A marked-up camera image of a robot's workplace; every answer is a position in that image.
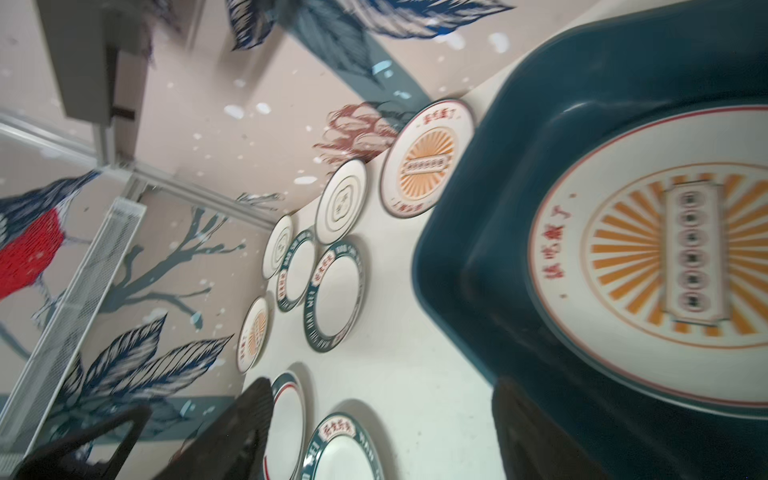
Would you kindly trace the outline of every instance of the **plate with red rim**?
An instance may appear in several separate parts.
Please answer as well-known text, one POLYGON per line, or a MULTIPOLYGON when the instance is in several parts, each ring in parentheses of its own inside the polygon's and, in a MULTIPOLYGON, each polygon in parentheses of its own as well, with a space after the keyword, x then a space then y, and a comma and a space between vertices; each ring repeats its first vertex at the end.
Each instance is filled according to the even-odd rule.
POLYGON ((292 237, 293 219, 290 215, 285 215, 277 221, 272 233, 270 233, 269 240, 266 241, 264 259, 261 265, 261 274, 265 280, 272 278, 272 275, 280 268, 292 237))
POLYGON ((260 296, 251 304, 240 329, 237 343, 237 369, 240 373, 248 371, 259 358, 269 318, 269 307, 264 297, 260 296))
POLYGON ((379 184, 384 210, 411 218, 434 207, 474 133, 475 119, 463 101, 441 100, 416 114, 384 160, 379 184))
POLYGON ((262 460, 263 480, 291 480, 304 456, 306 407, 296 374, 287 370, 272 383, 274 409, 266 451, 262 460))
POLYGON ((312 434, 301 478, 384 480, 384 472, 368 432, 351 415, 334 412, 312 434))

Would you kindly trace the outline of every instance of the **teal tray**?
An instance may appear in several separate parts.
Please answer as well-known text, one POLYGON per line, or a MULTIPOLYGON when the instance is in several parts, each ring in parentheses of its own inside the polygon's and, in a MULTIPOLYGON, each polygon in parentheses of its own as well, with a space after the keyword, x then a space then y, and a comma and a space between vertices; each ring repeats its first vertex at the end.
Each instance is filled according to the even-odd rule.
POLYGON ((489 382, 512 377, 615 478, 764 475, 768 422, 651 398, 574 354, 531 294, 531 222, 606 140, 729 104, 768 104, 768 2, 685 2, 567 31, 512 72, 416 247, 427 313, 489 382))

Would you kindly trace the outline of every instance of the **pink flower illustration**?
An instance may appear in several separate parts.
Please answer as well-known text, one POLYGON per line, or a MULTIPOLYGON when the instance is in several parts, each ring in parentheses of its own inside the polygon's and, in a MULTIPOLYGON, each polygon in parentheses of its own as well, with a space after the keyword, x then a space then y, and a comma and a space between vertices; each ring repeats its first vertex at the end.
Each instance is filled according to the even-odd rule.
POLYGON ((397 137, 397 131, 367 103, 332 111, 328 114, 328 127, 323 134, 325 142, 313 146, 321 152, 323 162, 334 167, 353 158, 368 163, 397 137))

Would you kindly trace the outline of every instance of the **bird illustration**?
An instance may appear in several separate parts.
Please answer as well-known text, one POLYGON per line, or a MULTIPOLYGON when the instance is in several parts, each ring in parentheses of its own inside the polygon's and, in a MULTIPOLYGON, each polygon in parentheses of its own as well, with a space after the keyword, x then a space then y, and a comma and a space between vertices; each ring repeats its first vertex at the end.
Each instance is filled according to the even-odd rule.
POLYGON ((44 297, 43 307, 32 317, 38 326, 44 311, 55 307, 43 281, 43 272, 58 249, 68 243, 90 243, 68 237, 64 224, 69 206, 80 189, 98 177, 89 171, 81 177, 62 178, 14 197, 0 198, 0 302, 28 286, 44 297))

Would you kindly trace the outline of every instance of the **plate with orange sunburst design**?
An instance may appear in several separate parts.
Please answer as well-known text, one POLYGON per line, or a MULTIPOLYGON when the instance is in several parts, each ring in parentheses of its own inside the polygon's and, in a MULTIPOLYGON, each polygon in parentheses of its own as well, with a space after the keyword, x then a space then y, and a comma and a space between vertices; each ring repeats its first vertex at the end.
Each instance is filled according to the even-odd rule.
POLYGON ((237 343, 237 369, 241 373, 245 373, 259 358, 264 345, 269 315, 269 307, 262 296, 253 301, 245 315, 237 343))
POLYGON ((768 411, 767 128, 764 106, 677 115, 558 180, 528 256, 566 345, 662 399, 768 411))
POLYGON ((474 133, 472 113, 461 101, 420 111, 387 154, 380 185, 385 210, 410 218, 434 207, 474 133))

